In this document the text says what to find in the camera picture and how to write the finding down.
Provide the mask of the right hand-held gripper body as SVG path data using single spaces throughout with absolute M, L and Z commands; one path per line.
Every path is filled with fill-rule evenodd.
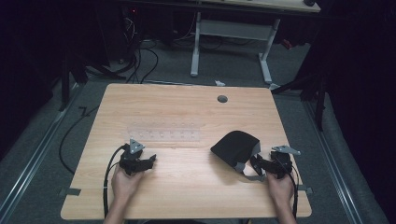
M 291 155 L 300 156 L 301 151 L 286 145 L 272 147 L 272 151 L 270 152 L 270 158 L 275 164 L 275 168 L 271 171 L 271 173 L 275 174 L 278 179 L 281 179 L 285 175 L 291 173 Z

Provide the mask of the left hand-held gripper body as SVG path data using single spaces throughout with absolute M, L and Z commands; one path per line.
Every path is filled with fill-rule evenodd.
M 137 142 L 133 138 L 130 139 L 130 144 L 120 156 L 120 168 L 122 168 L 127 175 L 138 173 L 145 170 L 144 163 L 140 160 L 143 153 L 144 145 Z

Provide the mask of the black cap with grey strap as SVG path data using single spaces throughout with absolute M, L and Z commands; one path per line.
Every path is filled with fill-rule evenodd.
M 250 158 L 261 152 L 258 138 L 242 131 L 232 131 L 223 136 L 212 148 L 211 152 L 231 166 L 238 174 L 250 181 L 263 181 L 265 175 L 246 175 L 245 170 Z

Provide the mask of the person's left hand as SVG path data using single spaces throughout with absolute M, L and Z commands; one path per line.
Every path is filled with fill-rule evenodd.
M 127 175 L 118 165 L 111 179 L 115 202 L 128 202 L 137 192 L 144 172 Z

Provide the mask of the person's right hand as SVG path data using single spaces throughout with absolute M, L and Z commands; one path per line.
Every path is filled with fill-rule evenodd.
M 278 179 L 276 175 L 268 173 L 268 189 L 271 198 L 278 206 L 290 205 L 294 193 L 294 186 L 289 177 Z

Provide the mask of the clear plastic strip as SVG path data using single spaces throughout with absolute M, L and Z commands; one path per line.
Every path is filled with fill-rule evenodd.
M 128 130 L 131 138 L 142 142 L 199 142 L 200 131 L 186 128 L 133 127 Z

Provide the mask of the black stand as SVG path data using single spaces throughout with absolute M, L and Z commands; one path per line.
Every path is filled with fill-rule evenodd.
M 73 77 L 77 84 L 86 84 L 88 76 L 85 72 L 85 66 L 81 59 L 71 51 L 67 51 L 62 60 L 61 74 L 61 111 L 64 111 L 70 102 L 70 77 Z
M 300 99 L 303 102 L 316 101 L 316 109 L 314 113 L 314 123 L 317 128 L 322 131 L 322 116 L 325 109 L 324 101 L 326 95 L 326 87 L 328 81 L 327 73 L 317 73 L 305 77 L 297 77 L 292 82 L 271 90 L 272 94 L 279 94 L 283 91 L 301 89 Z

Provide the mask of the desk with white metal legs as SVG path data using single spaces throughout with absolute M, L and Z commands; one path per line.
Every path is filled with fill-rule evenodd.
M 230 7 L 247 7 L 248 9 L 269 9 L 272 12 L 319 13 L 320 6 L 316 0 L 197 0 L 197 4 L 214 4 Z M 246 40 L 258 40 L 266 43 L 263 52 L 258 54 L 264 82 L 272 83 L 267 57 L 276 37 L 281 22 L 275 17 L 270 24 L 253 24 L 241 21 L 225 21 L 221 19 L 202 19 L 201 13 L 195 14 L 194 49 L 191 58 L 191 76 L 199 74 L 200 38 L 202 35 L 231 37 Z

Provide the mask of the metal floor rail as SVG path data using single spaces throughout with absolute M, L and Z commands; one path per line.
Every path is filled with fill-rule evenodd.
M 328 167 L 330 177 L 334 184 L 338 198 L 346 212 L 347 219 L 350 224 L 362 224 L 361 214 L 352 198 L 351 191 L 342 176 L 336 160 L 332 154 L 330 145 L 327 142 L 325 134 L 321 131 L 315 121 L 314 108 L 310 103 L 303 103 L 304 110 L 315 130 L 317 139 L 320 144 L 326 166 Z
M 52 144 L 54 135 L 59 130 L 59 127 L 64 120 L 66 113 L 68 112 L 70 105 L 74 103 L 75 99 L 81 93 L 83 89 L 82 84 L 74 84 L 71 89 L 71 98 L 68 103 L 62 105 L 54 120 L 49 125 L 39 144 L 35 147 L 34 153 L 29 157 L 29 161 L 23 167 L 23 170 L 18 174 L 18 178 L 12 186 L 12 189 L 7 194 L 7 197 L 0 202 L 0 224 L 7 224 L 10 217 L 12 216 L 16 206 L 21 200 L 22 195 L 28 188 L 30 182 L 40 164 L 47 155 L 50 145 Z

